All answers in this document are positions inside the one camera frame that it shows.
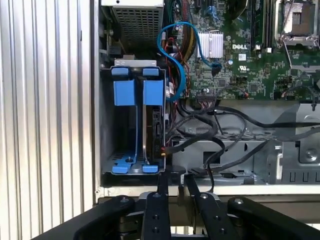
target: wire bundle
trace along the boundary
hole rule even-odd
[[[179,71],[179,74],[180,74],[180,84],[179,84],[179,87],[178,89],[176,90],[176,93],[173,97],[171,98],[168,98],[167,100],[170,101],[170,102],[174,102],[176,100],[178,100],[180,98],[180,95],[182,94],[185,86],[186,86],[186,75],[185,75],[185,71],[184,71],[184,68],[183,66],[180,64],[180,62],[178,60],[176,60],[174,57],[170,56],[165,50],[164,48],[161,46],[161,42],[162,42],[162,33],[176,25],[187,25],[187,26],[190,26],[193,31],[195,32],[195,36],[196,36],[196,41],[197,41],[197,44],[198,44],[198,48],[199,48],[199,54],[200,54],[200,57],[201,57],[201,60],[204,62],[204,64],[206,64],[207,66],[209,66],[210,68],[215,68],[215,67],[218,67],[218,68],[222,68],[222,65],[218,62],[209,62],[203,55],[202,53],[202,49],[201,49],[201,45],[200,45],[200,38],[199,38],[199,34],[197,32],[197,29],[195,28],[194,25],[192,25],[191,23],[189,22],[186,22],[186,21],[182,21],[182,22],[177,22],[177,23],[174,23],[174,24],[170,24],[168,26],[165,26],[159,33],[158,37],[157,37],[157,48],[159,49],[159,51],[165,56],[167,57],[169,60],[171,60],[178,68],[178,71]]]

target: black clamp arm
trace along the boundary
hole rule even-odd
[[[135,201],[120,195],[56,226],[33,240],[104,239],[118,227],[121,216],[134,206]]]
[[[228,201],[228,212],[241,218],[250,228],[252,239],[319,240],[320,231],[246,197]]]

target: black cable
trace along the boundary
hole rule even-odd
[[[214,188],[215,188],[215,179],[214,179],[214,175],[212,173],[212,170],[210,168],[210,164],[207,165],[207,172],[209,175],[209,179],[211,182],[211,188],[209,189],[208,193],[213,193],[214,192]]]
[[[188,140],[186,140],[185,142],[183,142],[182,144],[178,145],[178,146],[167,146],[164,149],[164,153],[166,155],[170,155],[170,154],[175,154],[181,151],[184,151],[184,149],[196,142],[202,141],[202,140],[208,140],[211,142],[214,142],[216,144],[218,144],[222,149],[225,149],[225,144],[217,137],[215,137],[215,132],[213,129],[209,129],[207,132],[196,135]]]
[[[191,119],[197,119],[207,125],[209,125],[211,127],[211,129],[213,130],[213,135],[215,136],[218,133],[218,125],[216,122],[212,121],[210,118],[205,117],[205,116],[201,116],[201,115],[187,115],[184,116],[181,109],[180,109],[181,105],[178,104],[177,106],[177,112],[183,116],[183,118],[181,120],[179,120],[178,122],[176,122],[170,129],[169,131],[166,133],[165,138],[166,138],[166,142],[169,141],[169,139],[175,134],[175,131],[178,131],[180,134],[182,134],[185,137],[193,137],[196,136],[197,134],[192,134],[192,133],[188,133],[185,131],[182,131],[179,129],[179,127],[181,127],[183,124],[185,124],[186,122],[190,121]]]
[[[292,135],[292,136],[278,136],[275,139],[281,142],[295,142],[300,139],[305,139],[313,134],[320,133],[320,127],[311,128],[309,131],[306,131],[304,133]]]
[[[312,111],[314,112],[316,110],[316,106],[317,106],[317,98],[315,93],[312,91],[312,89],[308,86],[303,86],[303,85],[299,85],[299,86],[292,86],[289,89],[287,89],[284,93],[282,93],[281,97],[283,98],[287,93],[292,92],[296,89],[306,89],[310,95],[312,96]]]
[[[259,152],[261,149],[264,148],[265,145],[267,145],[267,143],[269,143],[269,140],[266,140],[262,143],[260,143],[258,146],[256,146],[253,150],[251,150],[249,153],[247,153],[246,155],[244,155],[242,158],[240,158],[239,160],[227,163],[225,165],[219,166],[219,167],[215,167],[212,168],[213,172],[221,172],[224,171],[226,169],[232,168],[234,166],[237,166],[239,164],[243,164],[245,161],[247,161],[250,157],[252,157],[254,154],[256,154],[257,152]]]
[[[245,156],[243,156],[242,158],[240,158],[239,160],[227,163],[225,165],[219,166],[219,167],[215,167],[212,168],[213,172],[221,172],[224,171],[226,169],[232,168],[234,166],[243,164],[245,161],[247,161],[250,157],[252,157],[254,154],[256,154],[257,152],[259,152],[264,146],[266,146],[271,140],[277,139],[278,141],[282,141],[282,142],[295,142],[298,141],[300,139],[304,139],[309,137],[310,135],[316,134],[316,133],[320,133],[320,127],[316,127],[316,128],[312,128],[307,132],[301,133],[301,134],[297,134],[297,135],[293,135],[293,136],[281,136],[281,137],[277,137],[277,138],[271,138],[268,139],[262,143],[260,143],[258,146],[256,146],[253,150],[251,150],[248,154],[246,154]]]
[[[320,125],[320,122],[274,122],[274,123],[262,123],[259,122],[250,116],[244,114],[243,112],[234,109],[228,106],[216,106],[216,110],[226,111],[230,113],[235,113],[242,116],[248,122],[265,129],[273,129],[273,128],[304,128],[304,127],[312,127]]]
[[[236,113],[233,113],[233,112],[220,112],[220,113],[216,113],[216,114],[217,114],[218,116],[219,116],[219,115],[235,115],[235,116],[237,116],[238,118],[240,118],[240,119],[242,120],[244,127],[243,127],[241,133],[240,133],[240,134],[237,136],[237,138],[233,141],[233,143],[231,143],[230,145],[228,145],[223,151],[220,150],[220,151],[218,151],[218,152],[215,152],[215,153],[211,154],[211,155],[206,159],[205,163],[203,164],[203,167],[204,167],[204,168],[205,168],[207,165],[210,165],[210,164],[211,164],[212,162],[214,162],[215,160],[219,159],[225,151],[233,148],[233,147],[242,139],[242,137],[245,135],[245,133],[246,133],[246,131],[247,131],[247,122],[246,122],[246,120],[245,120],[242,116],[240,116],[239,114],[236,114]]]
[[[188,114],[188,115],[193,115],[193,114],[197,114],[200,115],[200,111],[199,110],[193,110],[193,111],[189,111],[186,109],[186,107],[184,106],[183,103],[181,103],[181,107],[182,110]],[[228,106],[215,106],[215,107],[210,107],[205,109],[206,113],[208,113],[208,115],[214,115],[215,112],[214,110],[220,110],[220,111],[226,111],[226,112],[230,112],[230,113],[234,113],[234,114],[238,114],[240,116],[242,116],[245,120],[247,120],[248,122],[261,127],[261,128],[265,128],[265,129],[275,129],[275,128],[305,128],[305,127],[312,127],[312,126],[319,126],[320,122],[274,122],[274,123],[262,123],[259,122],[255,119],[253,119],[252,117],[246,115],[245,113],[243,113],[242,111],[239,111],[237,109],[234,109],[232,107],[228,107]]]

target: blue plastic tab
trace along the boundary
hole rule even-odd
[[[129,69],[126,67],[115,67],[111,69],[112,76],[129,76]]]
[[[114,105],[116,106],[134,106],[136,105],[135,81],[114,81]]]
[[[147,76],[159,76],[159,69],[158,68],[144,68],[142,70],[142,75],[144,77],[147,77]]]
[[[145,174],[156,174],[158,172],[158,166],[157,165],[143,165],[142,171]]]
[[[164,105],[164,81],[144,80],[143,81],[143,104],[149,106]]]
[[[118,164],[112,167],[114,174],[127,174],[131,165],[130,164]]]
[[[114,174],[127,174],[132,164],[137,162],[135,153],[127,153],[122,156],[121,159],[114,161],[115,165],[112,166],[112,172]]]

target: connector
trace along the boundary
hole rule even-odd
[[[195,0],[195,1],[194,1],[194,8],[195,8],[196,10],[200,10],[200,9],[202,8],[202,1],[203,1],[203,0]]]

